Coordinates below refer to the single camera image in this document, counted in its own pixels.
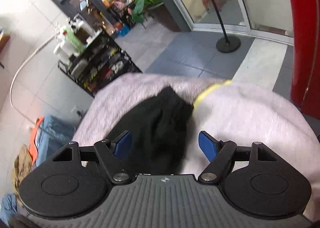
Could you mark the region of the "black zip jacket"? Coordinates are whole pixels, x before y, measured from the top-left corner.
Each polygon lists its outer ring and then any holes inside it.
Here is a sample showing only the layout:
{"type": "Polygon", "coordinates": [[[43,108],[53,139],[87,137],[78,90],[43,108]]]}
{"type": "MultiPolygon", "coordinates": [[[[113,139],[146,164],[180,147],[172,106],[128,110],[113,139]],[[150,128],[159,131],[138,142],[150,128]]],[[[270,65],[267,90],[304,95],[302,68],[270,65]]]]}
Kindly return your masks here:
{"type": "Polygon", "coordinates": [[[193,112],[169,86],[127,112],[107,135],[113,140],[123,131],[132,146],[121,162],[136,174],[168,175],[180,170],[186,147],[187,123],[193,112]]]}

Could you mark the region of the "black round-base stand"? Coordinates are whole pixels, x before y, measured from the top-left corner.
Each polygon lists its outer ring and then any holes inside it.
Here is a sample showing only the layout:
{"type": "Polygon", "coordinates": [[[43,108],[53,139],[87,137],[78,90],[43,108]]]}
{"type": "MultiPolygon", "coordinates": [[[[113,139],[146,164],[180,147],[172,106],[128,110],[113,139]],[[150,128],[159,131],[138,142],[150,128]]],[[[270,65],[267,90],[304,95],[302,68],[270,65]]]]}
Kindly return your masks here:
{"type": "Polygon", "coordinates": [[[225,26],[223,24],[223,20],[221,18],[217,4],[216,4],[215,0],[211,0],[211,2],[214,6],[217,18],[219,20],[219,23],[220,23],[220,26],[221,26],[221,29],[223,32],[223,37],[220,38],[216,43],[216,49],[221,53],[234,52],[241,46],[241,40],[236,36],[228,36],[227,35],[227,32],[226,32],[225,26]]]}

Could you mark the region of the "red cabinet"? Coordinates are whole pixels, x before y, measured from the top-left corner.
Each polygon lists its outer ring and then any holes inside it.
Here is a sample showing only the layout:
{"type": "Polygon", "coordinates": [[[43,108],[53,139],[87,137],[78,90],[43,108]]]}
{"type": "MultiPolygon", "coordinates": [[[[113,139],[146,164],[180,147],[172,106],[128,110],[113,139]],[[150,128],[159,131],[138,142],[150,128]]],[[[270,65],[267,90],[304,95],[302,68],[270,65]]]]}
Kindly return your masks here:
{"type": "Polygon", "coordinates": [[[319,119],[319,0],[290,0],[293,17],[291,99],[319,119]]]}

